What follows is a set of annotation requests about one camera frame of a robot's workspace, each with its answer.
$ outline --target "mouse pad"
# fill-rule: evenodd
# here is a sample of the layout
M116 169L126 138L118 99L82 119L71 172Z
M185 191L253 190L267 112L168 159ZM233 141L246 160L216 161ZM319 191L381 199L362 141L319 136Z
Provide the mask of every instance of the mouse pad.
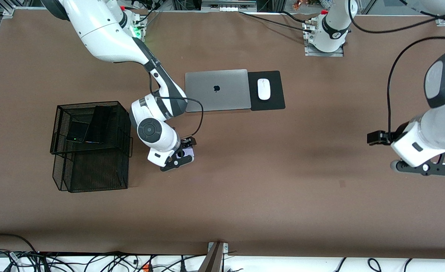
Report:
M268 100L258 98L258 79L269 80L271 96ZM251 110L281 110L285 108L280 71L248 72Z

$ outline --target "laptop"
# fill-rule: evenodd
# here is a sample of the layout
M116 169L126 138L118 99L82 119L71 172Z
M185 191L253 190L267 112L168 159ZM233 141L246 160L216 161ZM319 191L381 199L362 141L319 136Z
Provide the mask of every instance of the laptop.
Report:
M185 93L199 100L204 111L241 110L251 108L248 70L224 70L186 73ZM189 101L186 112L201 111Z

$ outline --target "black metal organizer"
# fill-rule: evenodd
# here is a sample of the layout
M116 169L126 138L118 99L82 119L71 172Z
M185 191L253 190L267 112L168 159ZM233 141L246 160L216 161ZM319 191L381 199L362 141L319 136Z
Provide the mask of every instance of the black metal organizer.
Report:
M99 110L105 112L102 117L94 115ZM118 101L57 106L50 153L55 155L53 180L58 189L127 189L130 129L129 114Z

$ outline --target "brown tabletop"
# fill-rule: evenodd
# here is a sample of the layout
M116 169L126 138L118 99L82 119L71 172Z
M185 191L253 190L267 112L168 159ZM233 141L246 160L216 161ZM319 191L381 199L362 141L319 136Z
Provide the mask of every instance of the brown tabletop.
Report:
M356 20L390 29L422 18ZM394 173L392 149L366 144L366 133L386 129L397 54L445 28L353 30L345 57L305 57L297 30L236 12L160 14L145 41L179 85L186 72L279 70L286 109L208 113L195 162L172 172L134 141L129 189L68 193L51 178L56 105L129 107L148 93L148 77L141 65L94 58L69 22L17 10L0 26L0 232L40 251L190 254L224 240L241 255L445 258L445 178ZM428 41L402 57L394 129L428 109L423 76L443 53L445 41ZM168 123L183 135L198 122L193 113ZM12 239L0 248L27 249Z

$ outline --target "white mouse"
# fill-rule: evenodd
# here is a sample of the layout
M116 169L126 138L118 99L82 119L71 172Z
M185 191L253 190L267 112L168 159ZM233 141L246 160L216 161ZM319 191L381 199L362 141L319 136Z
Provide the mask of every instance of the white mouse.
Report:
M258 79L258 97L261 100L268 100L271 97L271 86L269 80Z

